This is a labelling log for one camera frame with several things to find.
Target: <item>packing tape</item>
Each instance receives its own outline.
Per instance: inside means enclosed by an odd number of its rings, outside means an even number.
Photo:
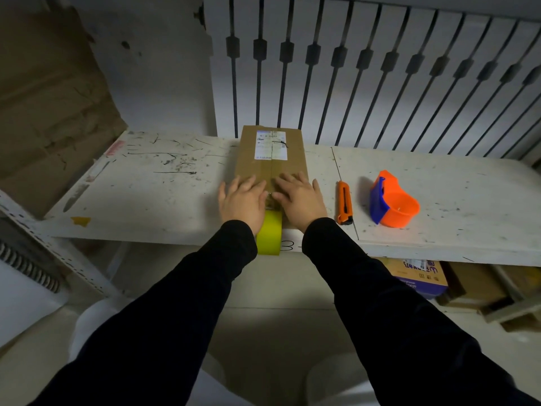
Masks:
[[[279,255],[282,245],[282,211],[265,211],[263,227],[255,238],[260,255]]]

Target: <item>white table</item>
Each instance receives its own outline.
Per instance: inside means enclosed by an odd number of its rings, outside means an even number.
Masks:
[[[49,211],[40,231],[202,245],[219,228],[216,192],[233,177],[238,144],[126,131]],[[335,216],[336,182],[342,177],[349,183],[355,227],[342,229],[370,255],[541,265],[541,177],[518,161],[310,144],[305,149],[308,173],[320,182],[329,216]],[[377,226],[367,213],[369,186],[382,169],[421,204],[404,229]],[[72,217],[90,221],[75,225]],[[301,239],[301,232],[283,230],[282,250],[300,251]]]

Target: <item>right hand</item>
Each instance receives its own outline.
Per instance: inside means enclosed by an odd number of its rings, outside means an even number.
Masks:
[[[299,172],[296,177],[281,174],[276,183],[286,194],[273,192],[272,197],[280,203],[289,222],[302,233],[317,218],[328,217],[317,180],[310,185],[304,173]]]

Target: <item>left hand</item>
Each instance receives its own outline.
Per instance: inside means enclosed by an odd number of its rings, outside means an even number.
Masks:
[[[237,176],[229,185],[226,194],[226,183],[220,184],[218,191],[218,204],[222,222],[239,220],[250,226],[254,235],[261,230],[265,218],[265,180],[254,185],[255,175],[239,185],[240,177]]]

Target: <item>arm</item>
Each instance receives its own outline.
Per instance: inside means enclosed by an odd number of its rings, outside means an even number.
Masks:
[[[333,291],[380,403],[400,404],[411,394],[419,404],[459,404],[470,398],[538,404],[482,354],[473,337],[366,255],[332,219],[323,218],[327,211],[317,182],[312,188],[302,176],[287,176],[279,184],[289,197],[273,196],[305,233],[302,252]]]
[[[220,189],[220,230],[109,318],[32,403],[185,404],[232,281],[257,255],[265,182]]]

